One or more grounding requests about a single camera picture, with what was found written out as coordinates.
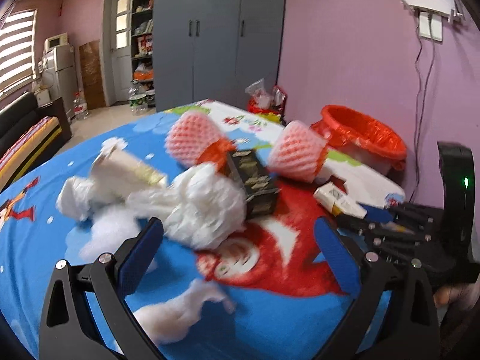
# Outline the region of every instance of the plastic bottle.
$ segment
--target plastic bottle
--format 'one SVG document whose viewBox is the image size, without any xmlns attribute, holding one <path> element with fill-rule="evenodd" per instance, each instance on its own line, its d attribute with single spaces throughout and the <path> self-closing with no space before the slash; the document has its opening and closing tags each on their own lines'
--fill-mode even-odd
<svg viewBox="0 0 480 360">
<path fill-rule="evenodd" d="M 85 99 L 80 96 L 80 92 L 75 93 L 75 99 L 73 101 L 73 112 L 75 113 L 76 120 L 84 120 L 88 116 L 87 103 Z"/>
<path fill-rule="evenodd" d="M 142 114 L 148 109 L 147 95 L 141 84 L 136 79 L 131 81 L 131 86 L 128 90 L 128 103 L 130 105 L 131 112 L 134 115 Z"/>
</svg>

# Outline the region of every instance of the blue gripper pad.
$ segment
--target blue gripper pad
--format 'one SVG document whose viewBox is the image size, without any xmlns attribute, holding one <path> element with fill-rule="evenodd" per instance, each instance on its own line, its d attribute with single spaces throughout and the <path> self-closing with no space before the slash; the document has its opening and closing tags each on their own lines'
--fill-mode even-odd
<svg viewBox="0 0 480 360">
<path fill-rule="evenodd" d="M 163 241 L 163 225 L 159 219 L 150 221 L 134 238 L 136 243 L 118 270 L 117 293 L 121 297 L 133 294 L 143 274 Z"/>
<path fill-rule="evenodd" d="M 393 222 L 393 215 L 385 208 L 378 208 L 361 204 L 361 206 L 367 210 L 366 220 L 379 223 Z"/>
<path fill-rule="evenodd" d="M 317 245 L 325 256 L 343 292 L 356 298 L 362 287 L 360 267 L 345 248 L 336 229 L 330 227 L 325 218 L 318 218 L 314 226 Z"/>
</svg>

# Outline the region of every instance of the metal screw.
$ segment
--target metal screw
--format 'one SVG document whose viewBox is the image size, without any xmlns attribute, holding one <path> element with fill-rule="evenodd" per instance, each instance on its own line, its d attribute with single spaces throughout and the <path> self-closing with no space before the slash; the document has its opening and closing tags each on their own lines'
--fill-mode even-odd
<svg viewBox="0 0 480 360">
<path fill-rule="evenodd" d="M 412 266 L 414 268 L 421 268 L 422 267 L 422 262 L 419 259 L 412 259 Z"/>
<path fill-rule="evenodd" d="M 109 263 L 111 259 L 112 255 L 110 253 L 104 253 L 100 257 L 98 257 L 98 261 L 100 261 L 102 264 Z"/>
<path fill-rule="evenodd" d="M 378 254 L 376 254 L 373 251 L 369 251 L 365 255 L 365 258 L 367 259 L 368 262 L 376 263 L 378 261 Z"/>
<path fill-rule="evenodd" d="M 55 268 L 57 269 L 63 269 L 67 266 L 67 262 L 64 259 L 61 259 L 60 261 L 57 261 L 55 264 Z"/>
</svg>

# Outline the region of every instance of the pink wall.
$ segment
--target pink wall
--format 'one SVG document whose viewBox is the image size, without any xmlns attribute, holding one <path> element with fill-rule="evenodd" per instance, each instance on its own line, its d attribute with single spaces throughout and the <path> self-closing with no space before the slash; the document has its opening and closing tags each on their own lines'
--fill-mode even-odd
<svg viewBox="0 0 480 360">
<path fill-rule="evenodd" d="M 63 0 L 61 32 L 68 32 L 69 43 L 75 46 L 77 76 L 82 86 L 78 46 L 99 40 L 102 33 L 103 0 Z"/>
<path fill-rule="evenodd" d="M 423 44 L 425 78 L 431 45 L 429 40 Z M 435 47 L 417 202 L 442 206 L 438 140 L 471 147 L 480 175 L 479 30 L 471 18 L 455 28 L 444 22 L 443 43 Z M 409 147 L 403 186 L 410 195 L 418 50 L 414 20 L 398 0 L 286 0 L 279 73 L 279 84 L 289 94 L 286 117 L 312 123 L 324 105 L 342 104 L 390 125 Z M 479 196 L 480 182 L 476 189 Z"/>
<path fill-rule="evenodd" d="M 60 31 L 59 8 L 62 0 L 21 0 L 13 9 L 13 12 L 26 9 L 37 10 L 37 24 L 35 26 L 35 62 L 37 63 L 43 53 L 43 44 L 46 38 L 58 35 Z M 10 96 L 0 100 L 0 109 L 10 104 L 22 93 L 29 91 L 32 84 L 25 85 Z"/>
</svg>

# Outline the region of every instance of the gray wardrobe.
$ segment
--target gray wardrobe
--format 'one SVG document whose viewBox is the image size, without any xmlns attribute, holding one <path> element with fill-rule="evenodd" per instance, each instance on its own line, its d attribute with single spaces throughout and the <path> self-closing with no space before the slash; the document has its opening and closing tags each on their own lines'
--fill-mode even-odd
<svg viewBox="0 0 480 360">
<path fill-rule="evenodd" d="M 155 0 L 157 110 L 211 98 L 245 109 L 277 80 L 285 0 Z"/>
</svg>

